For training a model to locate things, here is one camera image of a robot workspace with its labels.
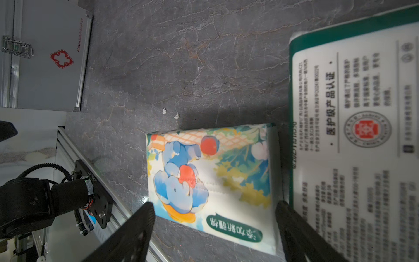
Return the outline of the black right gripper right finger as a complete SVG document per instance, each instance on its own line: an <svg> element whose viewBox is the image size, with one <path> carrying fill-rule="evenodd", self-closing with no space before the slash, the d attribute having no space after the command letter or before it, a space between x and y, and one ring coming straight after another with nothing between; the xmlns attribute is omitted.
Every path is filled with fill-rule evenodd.
<svg viewBox="0 0 419 262"><path fill-rule="evenodd" d="M287 202L276 207L280 239L287 262L345 262Z"/></svg>

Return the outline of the cartoon tissue pack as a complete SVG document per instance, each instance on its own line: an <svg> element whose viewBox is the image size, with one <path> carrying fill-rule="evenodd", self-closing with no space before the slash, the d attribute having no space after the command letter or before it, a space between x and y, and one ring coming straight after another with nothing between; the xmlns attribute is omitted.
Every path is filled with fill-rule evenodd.
<svg viewBox="0 0 419 262"><path fill-rule="evenodd" d="M273 123L149 133L146 159L157 216L278 253L282 175Z"/></svg>

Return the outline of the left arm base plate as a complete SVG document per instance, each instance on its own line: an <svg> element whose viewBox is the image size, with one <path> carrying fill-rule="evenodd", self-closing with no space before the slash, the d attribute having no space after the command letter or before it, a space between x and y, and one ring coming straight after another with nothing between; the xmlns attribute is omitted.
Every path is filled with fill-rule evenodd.
<svg viewBox="0 0 419 262"><path fill-rule="evenodd" d="M74 171L74 178L82 179L87 184L88 204L84 210L96 219L102 229L105 229L112 214L113 199L111 195L82 160L75 161Z"/></svg>

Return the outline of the aluminium frame rail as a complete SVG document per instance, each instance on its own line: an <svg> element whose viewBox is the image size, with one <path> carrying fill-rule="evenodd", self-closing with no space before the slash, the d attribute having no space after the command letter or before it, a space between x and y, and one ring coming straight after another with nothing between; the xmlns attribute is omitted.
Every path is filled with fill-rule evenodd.
<svg viewBox="0 0 419 262"><path fill-rule="evenodd" d="M34 211L24 208L29 222L21 222L19 227L45 228L57 216L74 211L78 220L80 212L86 210L96 219L102 230L110 230L110 236L93 253L85 258L87 262L166 262L167 256L152 238L155 224L153 204L145 203L137 212L129 211L108 185L93 170L91 163L84 158L73 144L64 129L58 129L58 142L69 156L74 158L74 171L45 163L25 170L16 179L18 186L24 188L27 196L41 195L45 202L36 205ZM64 175L61 183L50 186L49 180L36 180L28 175L41 168L54 168ZM47 214L35 217L35 211L46 209Z"/></svg>

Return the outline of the green white tissue pack front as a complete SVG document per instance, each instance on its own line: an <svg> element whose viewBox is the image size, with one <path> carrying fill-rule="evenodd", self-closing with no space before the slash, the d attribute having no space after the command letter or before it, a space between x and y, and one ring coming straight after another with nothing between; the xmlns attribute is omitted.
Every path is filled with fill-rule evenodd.
<svg viewBox="0 0 419 262"><path fill-rule="evenodd" d="M350 262L418 261L418 5L289 48L290 205Z"/></svg>

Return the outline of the silver metal case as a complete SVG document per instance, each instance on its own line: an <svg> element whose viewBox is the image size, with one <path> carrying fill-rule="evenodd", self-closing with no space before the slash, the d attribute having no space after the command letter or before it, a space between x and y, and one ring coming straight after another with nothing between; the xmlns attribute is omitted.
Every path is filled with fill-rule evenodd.
<svg viewBox="0 0 419 262"><path fill-rule="evenodd" d="M1 107L80 111L92 20L72 1L2 1Z"/></svg>

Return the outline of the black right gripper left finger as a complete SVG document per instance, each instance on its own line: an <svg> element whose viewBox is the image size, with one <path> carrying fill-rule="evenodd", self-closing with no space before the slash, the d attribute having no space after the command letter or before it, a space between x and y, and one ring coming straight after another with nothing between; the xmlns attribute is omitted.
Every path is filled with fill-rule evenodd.
<svg viewBox="0 0 419 262"><path fill-rule="evenodd" d="M153 204L145 203L85 262L144 262L155 224Z"/></svg>

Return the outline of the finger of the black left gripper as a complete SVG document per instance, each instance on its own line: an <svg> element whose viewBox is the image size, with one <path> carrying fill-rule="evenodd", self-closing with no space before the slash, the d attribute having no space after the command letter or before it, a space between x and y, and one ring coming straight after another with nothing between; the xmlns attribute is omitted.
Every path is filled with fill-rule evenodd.
<svg viewBox="0 0 419 262"><path fill-rule="evenodd" d="M11 122L0 121L0 142L18 135L18 131Z"/></svg>

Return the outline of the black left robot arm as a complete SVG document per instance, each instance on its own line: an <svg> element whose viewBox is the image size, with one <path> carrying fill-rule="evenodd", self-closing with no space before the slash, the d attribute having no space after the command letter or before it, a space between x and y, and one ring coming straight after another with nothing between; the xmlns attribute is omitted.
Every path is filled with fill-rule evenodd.
<svg viewBox="0 0 419 262"><path fill-rule="evenodd" d="M31 178L29 174L42 168L53 168L64 175L61 183ZM1 186L1 238L10 239L51 226L56 217L73 211L83 235L79 209L93 202L90 179L74 179L64 167L42 163L23 171L17 178Z"/></svg>

